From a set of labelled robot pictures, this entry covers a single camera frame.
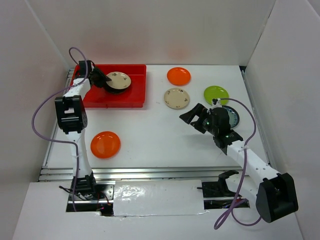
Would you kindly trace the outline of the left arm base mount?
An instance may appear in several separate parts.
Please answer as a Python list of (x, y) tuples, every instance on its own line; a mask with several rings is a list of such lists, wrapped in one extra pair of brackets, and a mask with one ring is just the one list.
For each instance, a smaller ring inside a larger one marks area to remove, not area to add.
[(95, 193), (75, 192), (72, 188), (59, 186), (68, 194), (66, 212), (97, 212), (101, 216), (112, 217), (114, 215), (115, 183), (98, 182)]

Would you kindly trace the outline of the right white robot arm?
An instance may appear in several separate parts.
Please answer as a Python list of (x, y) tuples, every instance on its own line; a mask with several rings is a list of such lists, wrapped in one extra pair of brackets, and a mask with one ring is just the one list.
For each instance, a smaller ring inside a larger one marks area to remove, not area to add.
[(292, 176), (272, 168), (248, 147), (248, 141), (231, 128), (229, 113), (218, 99), (209, 109), (198, 103), (180, 119), (203, 134), (212, 134), (215, 145), (242, 168), (242, 174), (230, 170), (219, 176), (221, 195), (242, 196), (267, 223), (299, 209)]

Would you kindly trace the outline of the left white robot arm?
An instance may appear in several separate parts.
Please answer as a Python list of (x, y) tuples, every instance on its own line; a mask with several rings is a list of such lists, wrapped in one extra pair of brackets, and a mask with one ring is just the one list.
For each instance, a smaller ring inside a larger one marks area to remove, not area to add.
[(88, 200), (97, 197), (99, 187), (87, 155), (85, 128), (88, 118), (83, 99), (92, 86), (102, 88), (108, 81), (110, 79), (91, 60), (82, 60), (68, 91), (54, 100), (58, 126), (71, 143), (73, 173), (70, 192)]

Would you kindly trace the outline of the cream floral plate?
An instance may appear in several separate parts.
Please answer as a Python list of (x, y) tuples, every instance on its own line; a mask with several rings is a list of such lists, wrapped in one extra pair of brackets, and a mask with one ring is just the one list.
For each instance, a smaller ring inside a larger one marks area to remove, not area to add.
[(175, 110), (184, 109), (190, 102), (188, 92), (182, 88), (174, 87), (168, 89), (163, 96), (167, 107)]
[(123, 72), (114, 71), (108, 73), (106, 76), (110, 79), (106, 84), (116, 90), (127, 89), (132, 83), (131, 78)]

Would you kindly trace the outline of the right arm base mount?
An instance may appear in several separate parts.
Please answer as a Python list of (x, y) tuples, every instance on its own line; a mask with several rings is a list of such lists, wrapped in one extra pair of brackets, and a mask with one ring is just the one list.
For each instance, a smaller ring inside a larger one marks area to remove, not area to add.
[(201, 187), (197, 187), (202, 191), (203, 203), (205, 210), (228, 209), (231, 206), (235, 196), (235, 190), (229, 190), (226, 180), (232, 175), (239, 176), (236, 170), (229, 170), (221, 173), (217, 181), (205, 181), (201, 183)]

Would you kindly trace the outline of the black plate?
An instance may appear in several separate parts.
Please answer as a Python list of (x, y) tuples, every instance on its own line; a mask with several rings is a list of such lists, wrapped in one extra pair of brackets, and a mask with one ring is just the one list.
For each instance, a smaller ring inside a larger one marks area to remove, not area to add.
[(113, 95), (122, 94), (129, 89), (128, 87), (123, 88), (123, 89), (116, 89), (116, 88), (110, 87), (109, 85), (105, 85), (103, 88), (106, 92), (113, 94)]

